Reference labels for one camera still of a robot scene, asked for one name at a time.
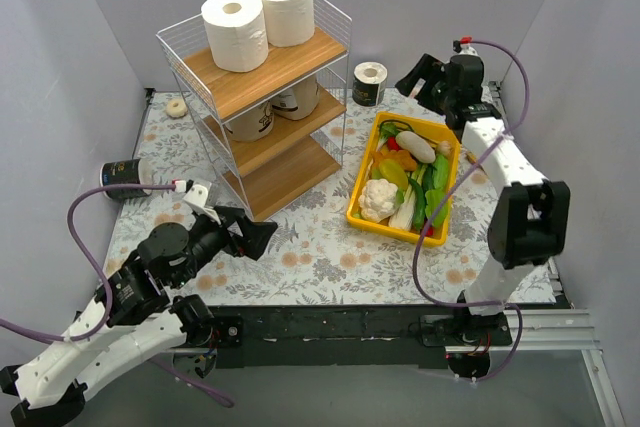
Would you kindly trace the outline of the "yellow orange pepper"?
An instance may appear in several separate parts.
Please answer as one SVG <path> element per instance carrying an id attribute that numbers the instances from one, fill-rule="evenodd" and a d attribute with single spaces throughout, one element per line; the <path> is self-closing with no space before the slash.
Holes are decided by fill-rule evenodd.
<path id="1" fill-rule="evenodd" d="M 372 154 L 372 160 L 371 178 L 387 180 L 400 190 L 408 188 L 409 174 L 418 168 L 417 161 L 406 150 L 377 151 Z"/>

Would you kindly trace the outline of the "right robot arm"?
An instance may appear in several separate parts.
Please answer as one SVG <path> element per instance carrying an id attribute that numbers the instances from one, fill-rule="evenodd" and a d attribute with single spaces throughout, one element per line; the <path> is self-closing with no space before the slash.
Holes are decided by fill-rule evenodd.
<path id="1" fill-rule="evenodd" d="M 498 109 L 482 99 L 484 63 L 471 47 L 448 62 L 425 54 L 397 82 L 404 96 L 444 116 L 447 127 L 477 158 L 498 200 L 487 230 L 489 256 L 473 283 L 444 315 L 418 322 L 427 346 L 508 346 L 504 309 L 535 267 L 562 252 L 570 189 L 550 181 L 525 158 Z"/>

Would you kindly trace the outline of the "yellow plastic bin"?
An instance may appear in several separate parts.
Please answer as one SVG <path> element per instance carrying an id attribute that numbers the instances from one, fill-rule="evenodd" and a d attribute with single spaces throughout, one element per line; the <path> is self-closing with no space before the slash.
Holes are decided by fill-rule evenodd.
<path id="1" fill-rule="evenodd" d="M 389 218 L 399 209 L 404 202 L 404 193 L 406 190 L 398 188 L 397 209 L 387 219 L 374 223 L 365 220 L 360 215 L 358 199 L 365 183 L 372 179 L 372 154 L 374 152 L 389 152 L 391 150 L 404 150 L 396 142 L 396 135 L 401 131 L 412 131 L 425 139 L 435 150 L 439 142 L 448 141 L 452 146 L 452 152 L 449 157 L 449 178 L 447 185 L 443 191 L 429 189 L 429 177 L 431 164 L 425 164 L 417 161 L 418 168 L 409 174 L 409 185 L 415 189 L 415 210 L 413 222 L 409 231 L 402 231 L 388 226 Z M 361 230 L 376 233 L 386 237 L 391 237 L 406 242 L 417 243 L 420 238 L 420 230 L 427 220 L 432 221 L 432 226 L 426 232 L 423 245 L 426 247 L 437 247 L 445 243 L 448 235 L 449 214 L 451 211 L 452 200 L 448 200 L 447 204 L 439 213 L 434 210 L 439 202 L 444 198 L 445 194 L 454 186 L 457 177 L 458 156 L 460 154 L 461 145 L 456 139 L 454 133 L 444 124 L 434 123 L 427 120 L 412 118 L 394 114 L 391 112 L 380 112 L 374 120 L 371 130 L 369 142 L 367 144 L 361 168 L 355 182 L 354 190 L 351 196 L 350 204 L 347 209 L 348 222 Z"/>

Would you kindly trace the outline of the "black wrapped roll on side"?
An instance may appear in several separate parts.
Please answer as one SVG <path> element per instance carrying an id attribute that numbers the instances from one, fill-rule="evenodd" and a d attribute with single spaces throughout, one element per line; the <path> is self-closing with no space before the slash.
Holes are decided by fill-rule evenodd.
<path id="1" fill-rule="evenodd" d="M 153 184 L 153 169 L 148 160 L 134 158 L 105 163 L 99 175 L 101 186 L 120 184 Z M 135 198 L 147 197 L 151 194 L 149 189 L 113 189 L 104 192 L 104 195 L 114 201 L 125 201 Z"/>

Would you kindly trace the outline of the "black roll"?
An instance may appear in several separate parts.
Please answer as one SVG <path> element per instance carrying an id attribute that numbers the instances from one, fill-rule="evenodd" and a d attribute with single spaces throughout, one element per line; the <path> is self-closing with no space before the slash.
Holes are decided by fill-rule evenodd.
<path id="1" fill-rule="evenodd" d="M 153 169 L 148 160 L 134 158 L 105 163 L 99 175 L 101 186 L 120 184 L 153 184 Z M 114 201 L 125 201 L 135 198 L 147 197 L 151 194 L 149 189 L 113 189 L 104 192 L 104 195 Z"/>
<path id="2" fill-rule="evenodd" d="M 352 98 L 355 103 L 374 107 L 382 103 L 388 78 L 387 68 L 378 62 L 362 62 L 354 68 Z"/>

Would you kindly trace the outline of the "green cucumber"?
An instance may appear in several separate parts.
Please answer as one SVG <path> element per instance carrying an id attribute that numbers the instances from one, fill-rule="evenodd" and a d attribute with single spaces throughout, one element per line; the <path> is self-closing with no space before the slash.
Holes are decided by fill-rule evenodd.
<path id="1" fill-rule="evenodd" d="M 435 161 L 431 164 L 429 189 L 443 191 L 449 178 L 449 161 L 442 155 L 437 154 Z"/>

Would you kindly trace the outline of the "white cauliflower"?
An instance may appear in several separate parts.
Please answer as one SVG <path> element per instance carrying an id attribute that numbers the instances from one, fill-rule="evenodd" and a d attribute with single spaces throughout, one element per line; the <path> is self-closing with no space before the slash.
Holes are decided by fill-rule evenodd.
<path id="1" fill-rule="evenodd" d="M 358 199 L 363 219 L 379 223 L 390 217 L 397 209 L 398 187 L 388 180 L 368 180 Z"/>

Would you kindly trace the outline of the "white paper towel roll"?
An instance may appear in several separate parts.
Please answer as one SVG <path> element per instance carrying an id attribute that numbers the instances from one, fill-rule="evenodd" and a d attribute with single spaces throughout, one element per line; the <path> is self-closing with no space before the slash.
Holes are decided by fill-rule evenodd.
<path id="1" fill-rule="evenodd" d="M 268 42 L 292 47 L 310 40 L 315 32 L 313 0 L 262 0 Z"/>
<path id="2" fill-rule="evenodd" d="M 269 47 L 261 0 L 206 0 L 201 15 L 217 67 L 244 73 L 266 61 Z"/>

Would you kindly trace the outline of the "brown printed paper roll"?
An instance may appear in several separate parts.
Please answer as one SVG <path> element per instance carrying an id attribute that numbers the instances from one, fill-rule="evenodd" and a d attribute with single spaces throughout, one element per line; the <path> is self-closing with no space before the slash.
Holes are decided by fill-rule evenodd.
<path id="1" fill-rule="evenodd" d="M 270 102 L 276 115 L 298 121 L 308 117 L 317 107 L 320 99 L 319 84 L 312 75 L 289 87 Z"/>

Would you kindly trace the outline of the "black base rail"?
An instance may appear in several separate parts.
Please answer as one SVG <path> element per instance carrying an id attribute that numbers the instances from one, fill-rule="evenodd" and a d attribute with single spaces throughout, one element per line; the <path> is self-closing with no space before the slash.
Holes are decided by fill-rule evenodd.
<path id="1" fill-rule="evenodd" d="M 218 367 L 416 365 L 443 369 L 449 352 L 506 347 L 505 316 L 418 305 L 227 306 L 218 322 Z"/>

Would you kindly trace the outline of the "white radish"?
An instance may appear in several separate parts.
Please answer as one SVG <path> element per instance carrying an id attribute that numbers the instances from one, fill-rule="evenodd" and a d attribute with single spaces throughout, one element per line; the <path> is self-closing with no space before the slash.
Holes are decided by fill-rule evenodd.
<path id="1" fill-rule="evenodd" d="M 431 164 L 436 160 L 433 147 L 422 137 L 412 131 L 401 131 L 395 137 L 398 145 L 407 150 L 417 161 Z"/>

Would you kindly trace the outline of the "small beige donut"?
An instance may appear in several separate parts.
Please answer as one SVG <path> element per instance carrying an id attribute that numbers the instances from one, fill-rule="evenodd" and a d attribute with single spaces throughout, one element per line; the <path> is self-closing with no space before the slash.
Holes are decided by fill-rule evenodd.
<path id="1" fill-rule="evenodd" d="M 171 99 L 166 103 L 165 113 L 173 119 L 182 118 L 187 115 L 188 108 L 183 99 Z"/>

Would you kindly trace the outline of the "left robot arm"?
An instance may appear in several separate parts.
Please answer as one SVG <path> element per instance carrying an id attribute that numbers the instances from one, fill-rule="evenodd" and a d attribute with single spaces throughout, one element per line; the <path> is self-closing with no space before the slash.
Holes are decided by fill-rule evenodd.
<path id="1" fill-rule="evenodd" d="M 155 355 L 182 345 L 217 348 L 226 326 L 197 294 L 170 297 L 214 257 L 258 260 L 278 226 L 243 210 L 216 207 L 190 228 L 156 226 L 99 287 L 62 340 L 1 371 L 1 390 L 18 398 L 16 426 L 65 426 L 102 388 Z"/>

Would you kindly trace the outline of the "bok choy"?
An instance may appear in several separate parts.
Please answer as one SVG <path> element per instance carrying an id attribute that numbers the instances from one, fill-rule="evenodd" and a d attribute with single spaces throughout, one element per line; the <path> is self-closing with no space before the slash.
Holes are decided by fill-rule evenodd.
<path id="1" fill-rule="evenodd" d="M 412 185 L 409 185 L 404 193 L 404 202 L 389 218 L 389 227 L 402 231 L 409 231 L 411 229 L 415 210 L 415 197 L 415 189 Z"/>

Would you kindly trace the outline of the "garlic bulb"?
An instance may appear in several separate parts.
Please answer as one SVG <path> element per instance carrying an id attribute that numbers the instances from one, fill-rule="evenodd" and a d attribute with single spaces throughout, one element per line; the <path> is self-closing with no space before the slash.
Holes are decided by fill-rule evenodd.
<path id="1" fill-rule="evenodd" d="M 452 152 L 452 146 L 448 141 L 439 142 L 436 146 L 436 152 L 444 157 L 449 157 Z"/>

